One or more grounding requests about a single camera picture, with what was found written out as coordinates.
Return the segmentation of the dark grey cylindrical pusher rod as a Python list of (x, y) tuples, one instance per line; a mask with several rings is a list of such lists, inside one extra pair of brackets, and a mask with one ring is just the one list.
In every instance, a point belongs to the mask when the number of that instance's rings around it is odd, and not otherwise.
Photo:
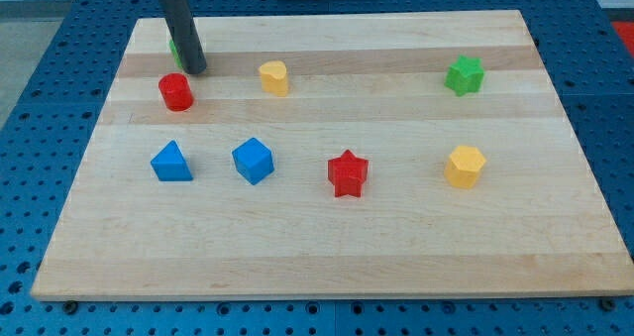
[(159, 0), (159, 3), (183, 70), (189, 74), (203, 73), (207, 61), (188, 0)]

